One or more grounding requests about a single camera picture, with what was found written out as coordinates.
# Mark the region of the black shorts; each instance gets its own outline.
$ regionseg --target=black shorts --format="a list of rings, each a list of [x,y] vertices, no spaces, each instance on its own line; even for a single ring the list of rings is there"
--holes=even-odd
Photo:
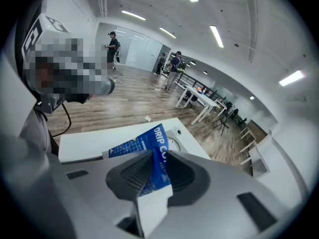
[[[111,53],[111,54],[108,53],[107,62],[108,63],[113,63],[114,62],[114,56],[115,56],[115,53]]]

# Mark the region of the gray pants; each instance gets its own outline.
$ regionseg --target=gray pants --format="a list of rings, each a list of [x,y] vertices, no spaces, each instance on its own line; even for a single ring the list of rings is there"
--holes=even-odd
[[[167,79],[167,85],[166,85],[166,88],[168,90],[175,88],[175,81],[176,81],[176,79],[178,77],[178,74],[179,74],[179,72],[170,72],[169,73],[169,76],[168,76],[168,79]]]

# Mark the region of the blue packet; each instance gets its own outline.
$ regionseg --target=blue packet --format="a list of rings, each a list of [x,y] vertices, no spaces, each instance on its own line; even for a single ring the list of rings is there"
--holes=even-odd
[[[152,150],[153,171],[140,196],[149,194],[170,185],[166,173],[166,151],[168,140],[163,125],[159,124],[135,139],[122,143],[109,150],[109,158],[130,154],[139,150]]]

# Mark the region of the railing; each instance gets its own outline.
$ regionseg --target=railing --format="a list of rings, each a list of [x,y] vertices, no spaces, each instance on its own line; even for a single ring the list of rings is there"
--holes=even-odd
[[[209,87],[207,87],[206,85],[204,85],[200,81],[194,79],[193,77],[191,77],[185,73],[180,74],[180,76],[177,79],[177,84],[181,84],[184,87],[186,85],[189,85],[189,86],[192,86],[195,88],[201,88],[201,89],[203,89],[203,87],[205,87],[207,89],[205,95],[208,96],[209,98],[211,98],[212,100],[224,101],[224,99],[225,99],[225,97],[223,98],[222,96],[218,95],[217,91],[211,90]]]

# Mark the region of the wooden floor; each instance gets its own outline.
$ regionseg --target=wooden floor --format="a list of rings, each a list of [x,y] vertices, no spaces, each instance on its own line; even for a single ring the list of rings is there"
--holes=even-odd
[[[169,92],[155,86],[165,85],[167,78],[157,76],[152,72],[117,66],[116,72],[108,74],[116,78],[116,86],[110,95],[93,97],[85,104],[65,104],[72,126],[66,133],[88,132],[134,124],[148,123],[144,117],[149,116],[152,121],[179,118],[212,160],[238,167],[251,174],[249,164],[240,167],[239,163],[246,159],[245,154],[239,154],[244,147],[242,142],[235,142],[240,129],[233,121],[227,124],[222,136],[219,127],[212,129],[216,114],[207,116],[201,123],[191,126],[190,123],[202,111],[203,106],[192,102],[187,108],[176,109],[175,105],[183,90],[176,85],[175,90]],[[48,116],[48,125],[52,135],[64,131],[69,121],[62,107]]]

